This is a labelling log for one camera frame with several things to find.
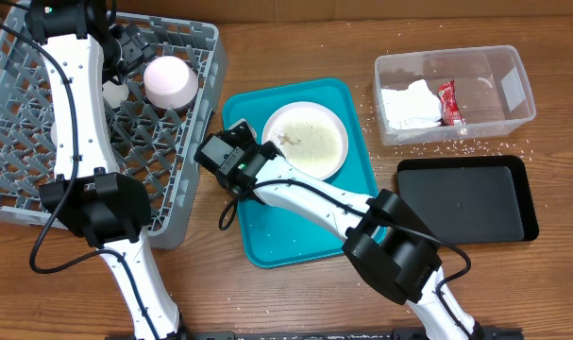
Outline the white cup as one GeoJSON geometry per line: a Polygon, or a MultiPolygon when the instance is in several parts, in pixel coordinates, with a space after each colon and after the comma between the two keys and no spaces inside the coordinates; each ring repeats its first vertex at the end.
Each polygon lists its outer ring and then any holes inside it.
{"type": "Polygon", "coordinates": [[[102,95],[112,109],[117,109],[122,102],[127,101],[129,88],[126,84],[116,85],[107,81],[102,85],[102,95]]]}

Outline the large white plate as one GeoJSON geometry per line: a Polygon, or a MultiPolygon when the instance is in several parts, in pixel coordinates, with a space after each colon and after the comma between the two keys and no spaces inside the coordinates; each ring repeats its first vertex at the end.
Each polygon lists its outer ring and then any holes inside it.
{"type": "Polygon", "coordinates": [[[298,101],[277,109],[267,120],[261,142],[272,142],[299,171],[328,179],[345,163],[348,134],[342,120],[327,107],[298,101]]]}

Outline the grey bowl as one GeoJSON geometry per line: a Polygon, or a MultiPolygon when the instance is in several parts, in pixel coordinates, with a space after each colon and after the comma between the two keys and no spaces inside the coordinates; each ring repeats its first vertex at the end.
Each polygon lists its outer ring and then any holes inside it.
{"type": "Polygon", "coordinates": [[[58,145],[58,133],[57,133],[57,124],[56,124],[56,122],[54,122],[54,123],[51,125],[50,136],[51,136],[51,140],[52,140],[53,145],[54,145],[55,147],[57,147],[57,145],[58,145]]]}

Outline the white napkin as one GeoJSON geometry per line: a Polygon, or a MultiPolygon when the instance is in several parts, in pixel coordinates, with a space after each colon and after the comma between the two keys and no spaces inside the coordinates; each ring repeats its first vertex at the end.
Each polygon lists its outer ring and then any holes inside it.
{"type": "Polygon", "coordinates": [[[416,80],[405,90],[385,88],[380,93],[390,129],[436,128],[441,125],[440,99],[431,92],[425,79],[416,80]]]}

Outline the red snack wrapper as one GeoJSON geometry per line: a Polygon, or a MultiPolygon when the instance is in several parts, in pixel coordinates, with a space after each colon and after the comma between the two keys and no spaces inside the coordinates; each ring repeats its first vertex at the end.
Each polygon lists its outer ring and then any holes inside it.
{"type": "Polygon", "coordinates": [[[442,121],[446,126],[461,126],[465,120],[460,112],[456,99],[455,80],[442,84],[437,96],[441,103],[442,121]]]}

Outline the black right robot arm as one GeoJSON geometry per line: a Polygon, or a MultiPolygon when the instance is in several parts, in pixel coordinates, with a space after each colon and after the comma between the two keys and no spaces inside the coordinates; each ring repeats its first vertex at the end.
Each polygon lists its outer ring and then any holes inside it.
{"type": "Polygon", "coordinates": [[[232,196],[219,218],[232,223],[241,201],[295,213],[342,240],[362,280],[393,303],[407,304],[429,339],[481,339],[483,328],[448,288],[471,261],[437,238],[398,195],[349,192],[297,170],[272,143],[259,144],[246,121],[210,134],[194,160],[232,196]]]}

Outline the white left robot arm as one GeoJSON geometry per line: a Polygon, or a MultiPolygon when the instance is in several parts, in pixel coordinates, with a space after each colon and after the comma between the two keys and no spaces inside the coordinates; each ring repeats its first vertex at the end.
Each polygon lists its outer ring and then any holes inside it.
{"type": "Polygon", "coordinates": [[[122,174],[110,144],[102,86],[120,85],[155,57],[140,30],[115,22],[103,1],[33,1],[25,15],[52,91],[57,130],[54,178],[39,197],[101,257],[131,314],[135,339],[184,339],[187,330],[160,277],[148,237],[144,185],[122,174]]]}

